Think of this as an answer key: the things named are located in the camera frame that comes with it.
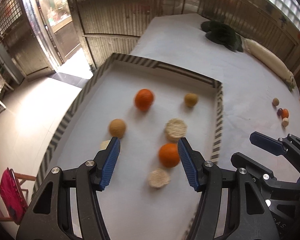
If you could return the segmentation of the orange mandarin with stem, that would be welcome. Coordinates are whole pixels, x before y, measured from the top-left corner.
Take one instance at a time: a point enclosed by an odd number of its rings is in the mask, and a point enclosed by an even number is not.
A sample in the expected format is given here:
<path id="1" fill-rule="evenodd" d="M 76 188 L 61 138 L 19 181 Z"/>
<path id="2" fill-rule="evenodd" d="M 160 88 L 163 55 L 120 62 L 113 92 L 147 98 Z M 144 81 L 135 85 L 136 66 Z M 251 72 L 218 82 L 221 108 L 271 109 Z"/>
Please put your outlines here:
<path id="1" fill-rule="evenodd" d="M 161 146 L 158 158 L 162 166 L 166 168 L 176 167 L 180 162 L 177 145 L 168 143 Z"/>

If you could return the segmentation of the round beige sugarcane chunk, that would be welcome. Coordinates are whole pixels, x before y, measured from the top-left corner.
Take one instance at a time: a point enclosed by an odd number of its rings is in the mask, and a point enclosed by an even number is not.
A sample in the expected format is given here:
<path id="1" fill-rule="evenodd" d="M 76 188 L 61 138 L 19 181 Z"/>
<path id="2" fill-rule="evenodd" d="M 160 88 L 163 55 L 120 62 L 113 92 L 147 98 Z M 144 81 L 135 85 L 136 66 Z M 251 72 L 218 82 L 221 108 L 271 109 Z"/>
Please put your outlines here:
<path id="1" fill-rule="evenodd" d="M 178 118 L 168 120 L 164 129 L 166 139 L 171 142 L 177 142 L 180 138 L 185 137 L 187 124 Z"/>

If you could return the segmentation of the tan longan with stem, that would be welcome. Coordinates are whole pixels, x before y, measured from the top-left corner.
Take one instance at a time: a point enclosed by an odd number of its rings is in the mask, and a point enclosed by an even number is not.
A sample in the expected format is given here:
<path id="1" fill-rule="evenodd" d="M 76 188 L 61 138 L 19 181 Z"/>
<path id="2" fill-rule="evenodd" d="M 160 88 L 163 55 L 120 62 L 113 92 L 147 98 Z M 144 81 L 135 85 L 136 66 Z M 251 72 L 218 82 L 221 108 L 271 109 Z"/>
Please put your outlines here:
<path id="1" fill-rule="evenodd" d="M 198 102 L 198 95 L 195 93 L 187 93 L 184 96 L 184 102 L 187 107 L 194 107 Z"/>

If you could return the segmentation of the large orange mandarin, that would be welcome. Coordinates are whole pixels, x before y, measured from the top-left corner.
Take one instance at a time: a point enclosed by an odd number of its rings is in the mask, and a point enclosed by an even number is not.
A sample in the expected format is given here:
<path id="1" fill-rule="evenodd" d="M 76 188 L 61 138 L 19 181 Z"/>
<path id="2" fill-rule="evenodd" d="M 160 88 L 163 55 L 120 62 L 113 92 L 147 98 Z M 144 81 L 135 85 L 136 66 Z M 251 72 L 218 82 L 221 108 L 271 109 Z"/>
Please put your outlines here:
<path id="1" fill-rule="evenodd" d="M 149 89 L 141 89 L 134 98 L 134 105 L 140 111 L 148 111 L 154 102 L 154 94 Z"/>

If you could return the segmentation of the orange mandarin far right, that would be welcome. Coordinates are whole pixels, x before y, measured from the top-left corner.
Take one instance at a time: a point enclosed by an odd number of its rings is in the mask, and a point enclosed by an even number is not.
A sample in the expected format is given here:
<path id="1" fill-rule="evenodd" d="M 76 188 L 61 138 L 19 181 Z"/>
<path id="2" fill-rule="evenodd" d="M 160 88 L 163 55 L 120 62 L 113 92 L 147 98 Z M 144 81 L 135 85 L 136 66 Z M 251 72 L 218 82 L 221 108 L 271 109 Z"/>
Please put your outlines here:
<path id="1" fill-rule="evenodd" d="M 282 118 L 282 119 L 284 119 L 284 118 L 289 118 L 289 111 L 288 111 L 288 109 L 284 108 L 284 109 L 282 110 L 281 118 Z"/>

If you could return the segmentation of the dark red jujube right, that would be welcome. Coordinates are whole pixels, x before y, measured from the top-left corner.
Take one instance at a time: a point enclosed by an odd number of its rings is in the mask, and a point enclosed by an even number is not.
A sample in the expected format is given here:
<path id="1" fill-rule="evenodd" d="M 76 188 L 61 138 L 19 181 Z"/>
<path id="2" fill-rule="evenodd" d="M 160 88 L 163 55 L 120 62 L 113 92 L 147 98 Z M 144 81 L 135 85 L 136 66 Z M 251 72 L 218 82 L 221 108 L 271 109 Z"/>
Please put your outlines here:
<path id="1" fill-rule="evenodd" d="M 283 111 L 283 109 L 279 108 L 279 109 L 277 110 L 277 115 L 278 115 L 278 116 L 281 116 L 281 115 L 282 115 L 282 111 Z"/>

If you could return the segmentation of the tan longan right group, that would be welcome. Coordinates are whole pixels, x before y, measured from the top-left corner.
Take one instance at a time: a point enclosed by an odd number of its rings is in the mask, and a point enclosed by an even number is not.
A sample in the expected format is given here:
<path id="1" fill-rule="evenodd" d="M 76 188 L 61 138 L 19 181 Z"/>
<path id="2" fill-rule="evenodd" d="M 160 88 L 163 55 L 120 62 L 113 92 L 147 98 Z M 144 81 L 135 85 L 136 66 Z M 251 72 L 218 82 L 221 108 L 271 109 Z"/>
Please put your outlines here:
<path id="1" fill-rule="evenodd" d="M 278 98 L 273 98 L 273 101 L 272 101 L 272 104 L 273 104 L 273 106 L 278 106 L 279 105 L 279 103 L 280 103 L 280 101 L 279 101 L 279 99 Z"/>

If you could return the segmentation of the red cloth chair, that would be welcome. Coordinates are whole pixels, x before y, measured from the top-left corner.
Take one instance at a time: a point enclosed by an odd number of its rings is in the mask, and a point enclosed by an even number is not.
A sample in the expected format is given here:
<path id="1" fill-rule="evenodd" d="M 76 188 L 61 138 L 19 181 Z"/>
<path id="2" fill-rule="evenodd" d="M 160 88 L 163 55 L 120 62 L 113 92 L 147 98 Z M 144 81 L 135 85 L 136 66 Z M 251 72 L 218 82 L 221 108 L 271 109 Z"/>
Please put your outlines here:
<path id="1" fill-rule="evenodd" d="M 5 217 L 0 209 L 0 222 L 14 222 L 20 225 L 28 208 L 26 197 L 29 195 L 28 189 L 22 189 L 21 186 L 26 181 L 35 180 L 35 176 L 15 173 L 13 169 L 6 168 L 1 176 L 0 197 L 8 216 Z"/>

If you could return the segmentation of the long white radish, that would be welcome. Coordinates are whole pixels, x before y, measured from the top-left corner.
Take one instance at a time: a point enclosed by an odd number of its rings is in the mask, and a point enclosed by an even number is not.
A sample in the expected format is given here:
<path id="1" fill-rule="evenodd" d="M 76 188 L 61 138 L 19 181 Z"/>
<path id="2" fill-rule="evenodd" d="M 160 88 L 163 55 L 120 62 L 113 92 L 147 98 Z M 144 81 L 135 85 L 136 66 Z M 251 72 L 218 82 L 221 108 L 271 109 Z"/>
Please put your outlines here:
<path id="1" fill-rule="evenodd" d="M 293 91 L 296 87 L 294 75 L 279 57 L 258 42 L 248 38 L 243 39 L 243 46 L 249 54 L 253 55 L 273 71 L 286 84 L 290 91 Z"/>

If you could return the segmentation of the striped cardboard tray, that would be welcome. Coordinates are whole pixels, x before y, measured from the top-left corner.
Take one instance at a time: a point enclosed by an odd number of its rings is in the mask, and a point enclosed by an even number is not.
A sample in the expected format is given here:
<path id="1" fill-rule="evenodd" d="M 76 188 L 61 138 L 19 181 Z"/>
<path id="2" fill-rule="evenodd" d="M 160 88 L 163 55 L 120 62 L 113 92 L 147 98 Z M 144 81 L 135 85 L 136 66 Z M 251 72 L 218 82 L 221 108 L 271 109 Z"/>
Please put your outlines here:
<path id="1" fill-rule="evenodd" d="M 148 111 L 134 98 L 141 89 L 154 94 Z M 198 95 L 194 107 L 184 96 Z M 168 140 L 168 120 L 187 124 L 186 137 L 206 159 L 216 161 L 222 138 L 222 84 L 211 77 L 144 57 L 114 53 L 87 82 L 59 123 L 43 156 L 35 185 L 50 168 L 67 170 L 92 159 L 110 139 L 114 119 L 126 123 L 110 184 L 98 201 L 111 239 L 185 239 L 200 195 L 189 186 L 181 165 L 168 170 L 161 189 L 148 175 L 161 166 L 158 152 Z"/>

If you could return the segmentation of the dark green leafy vegetable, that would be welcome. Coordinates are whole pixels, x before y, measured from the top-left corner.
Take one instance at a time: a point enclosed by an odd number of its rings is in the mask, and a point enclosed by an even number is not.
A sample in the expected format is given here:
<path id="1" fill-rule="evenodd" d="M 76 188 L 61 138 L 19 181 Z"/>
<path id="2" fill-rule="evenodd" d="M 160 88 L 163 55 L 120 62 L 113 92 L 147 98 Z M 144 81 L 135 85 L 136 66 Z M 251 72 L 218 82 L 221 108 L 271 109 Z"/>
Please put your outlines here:
<path id="1" fill-rule="evenodd" d="M 233 52 L 243 52 L 242 39 L 232 27 L 218 21 L 206 21 L 201 24 L 205 37 L 213 43 L 225 46 Z"/>

